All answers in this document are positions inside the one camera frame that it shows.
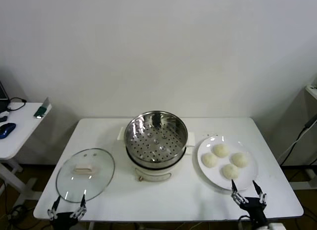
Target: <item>table leg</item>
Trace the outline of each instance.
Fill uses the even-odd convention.
[[[19,163],[17,163],[17,161],[14,160],[14,158],[6,160],[6,163],[9,164],[12,169],[16,169],[17,172],[23,171],[23,168],[19,165]]]
[[[20,193],[20,196],[18,197],[14,206],[23,204],[25,200],[39,200],[41,197],[42,192],[32,190],[32,187],[37,180],[36,178],[31,178],[27,184],[25,184],[1,163],[0,178],[2,178]]]
[[[308,169],[306,170],[306,172],[311,180],[309,182],[290,182],[293,190],[317,189],[317,175],[313,172],[312,169]]]
[[[88,230],[94,230],[95,222],[89,223],[89,228]]]

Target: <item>white desk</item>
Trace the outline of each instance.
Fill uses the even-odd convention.
[[[22,104],[20,102],[13,102],[10,104],[10,107],[15,109]],[[26,199],[37,200],[41,195],[41,192],[32,191],[32,186],[36,181],[35,178],[31,178],[27,184],[24,184],[14,175],[16,171],[22,171],[22,168],[12,159],[43,120],[43,118],[37,119],[33,116],[41,105],[41,103],[26,103],[23,108],[11,111],[6,122],[0,123],[0,126],[6,123],[16,124],[16,128],[6,138],[0,139],[0,162],[6,160],[13,168],[13,171],[10,172],[0,163],[0,178],[4,179],[6,183],[21,193],[15,205],[22,204]]]
[[[108,150],[115,160],[114,176],[109,186],[96,198],[87,202],[83,221],[221,221],[236,220],[246,212],[230,197],[230,192],[213,185],[200,171],[196,159],[199,142],[214,134],[235,135],[249,149],[259,163],[256,179],[267,193],[265,214],[268,218],[296,217],[303,208],[285,178],[277,161],[250,118],[196,118],[182,119],[188,131],[195,133],[196,147],[192,155],[185,155],[182,174],[172,176],[166,182],[138,182],[130,165],[122,141],[116,138],[121,127],[130,119],[83,119],[81,120],[44,192],[35,208],[34,216],[48,219],[47,209],[52,207],[58,194],[55,188],[57,173],[63,163],[73,154],[86,148],[98,147]],[[256,196],[251,186],[241,192]],[[74,211],[79,204],[61,200],[58,212]]]

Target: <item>dough ball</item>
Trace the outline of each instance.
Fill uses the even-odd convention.
[[[205,153],[202,156],[202,162],[206,167],[215,167],[218,163],[218,158],[213,153]]]
[[[223,168],[222,168],[222,173],[223,175],[231,180],[231,179],[237,179],[238,176],[239,176],[239,168],[237,168],[235,165],[233,164],[228,164],[228,165],[225,165]]]
[[[229,155],[229,149],[225,144],[217,144],[213,147],[213,152],[218,157],[226,157]]]
[[[249,164],[248,156],[243,152],[238,152],[232,155],[232,162],[237,167],[246,167]]]

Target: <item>blue mouse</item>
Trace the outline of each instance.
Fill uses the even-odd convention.
[[[15,123],[7,123],[0,127],[0,139],[6,138],[16,127]]]

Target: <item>cable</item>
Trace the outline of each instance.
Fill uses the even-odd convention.
[[[179,225],[177,228],[175,228],[175,230],[180,229],[182,226],[184,226],[185,223],[182,223],[181,225]]]
[[[3,185],[4,185],[4,199],[5,199],[5,202],[4,202],[4,206],[5,206],[5,214],[8,215],[8,208],[7,208],[7,196],[6,196],[6,183],[5,181],[3,181]]]
[[[16,109],[7,108],[7,111],[16,111],[16,110],[19,110],[19,109],[21,109],[22,107],[24,107],[25,104],[26,104],[26,100],[25,100],[25,99],[22,99],[22,98],[19,98],[19,97],[13,97],[13,98],[11,98],[9,101],[11,102],[13,99],[19,99],[19,100],[21,100],[21,101],[23,102],[23,105],[21,105],[19,108],[16,108]]]
[[[290,182],[298,173],[300,173],[302,170],[299,170],[297,173],[295,173],[290,179],[288,179],[288,182]]]
[[[314,219],[312,216],[308,215],[308,214],[304,214],[304,216],[309,217],[310,219],[314,220],[317,223],[317,220]]]
[[[0,217],[0,220],[3,219],[5,216],[6,216],[6,214],[3,214],[3,215]]]
[[[297,229],[298,229],[298,230],[301,230],[301,228],[300,228],[299,225],[298,225],[297,219],[295,219],[295,224],[296,224]]]
[[[28,228],[25,228],[25,229],[22,229],[22,228],[18,227],[17,225],[14,225],[14,224],[12,224],[12,225],[13,225],[16,229],[19,229],[19,230],[30,230],[30,229],[34,228],[35,226],[37,226],[40,222],[41,222],[41,220],[38,220],[34,225],[32,225],[32,226],[30,226],[30,227],[28,227]]]
[[[28,208],[26,211],[30,211],[30,210],[33,210],[33,209],[35,209],[35,207]]]
[[[317,218],[317,215],[312,211],[310,210],[308,207],[302,205],[304,207],[304,209],[307,209],[312,215],[314,215],[316,218]]]
[[[9,215],[9,212],[8,212],[8,209],[7,209],[7,190],[6,190],[6,184],[5,184],[5,181],[3,181],[3,185],[4,185],[4,199],[5,199],[5,203],[4,203],[4,205],[5,205],[5,214],[8,216]],[[37,224],[39,224],[41,222],[41,220],[39,220],[39,221],[37,221],[33,226],[30,226],[30,227],[28,227],[28,228],[20,228],[20,227],[18,227],[17,225],[15,225],[13,222],[11,222],[10,220],[9,220],[9,223],[10,223],[10,225],[12,225],[13,227],[15,227],[16,229],[18,229],[18,230],[30,230],[30,229],[32,229],[32,228],[34,228]]]
[[[242,215],[242,216],[238,219],[238,222],[241,222],[241,220],[242,220],[243,218],[249,218],[249,219],[250,219],[250,217],[249,217],[248,215]]]
[[[300,132],[300,134],[297,137],[297,140],[292,143],[279,157],[278,160],[290,149],[292,148],[292,150],[290,151],[290,153],[293,151],[293,148],[295,146],[295,144],[314,126],[314,124],[317,123],[317,114],[314,115],[306,124],[304,124],[304,128],[303,130]],[[284,164],[284,162],[286,161],[286,159],[289,157],[290,153],[287,155],[287,157],[284,159],[284,161],[280,164],[280,166],[282,166]]]
[[[195,227],[197,227],[200,224],[202,224],[202,222],[201,223],[197,223],[196,225],[193,225],[189,230],[193,230]]]
[[[299,139],[301,138],[302,133],[306,130],[306,128],[303,128],[302,131],[299,133],[296,141],[291,145],[291,151],[288,153],[288,155],[286,156],[286,158],[284,159],[284,161],[280,164],[280,166],[282,166],[284,164],[284,162],[287,160],[287,158],[291,155],[291,153],[293,152],[293,149],[295,147],[295,145],[297,144],[297,142],[299,141]]]
[[[312,165],[314,162],[316,162],[317,161],[317,158],[314,160],[314,161],[312,161],[310,164],[309,164],[309,166],[310,165]]]
[[[8,230],[10,226],[12,226],[12,224],[9,224],[9,225],[6,227],[5,230]]]

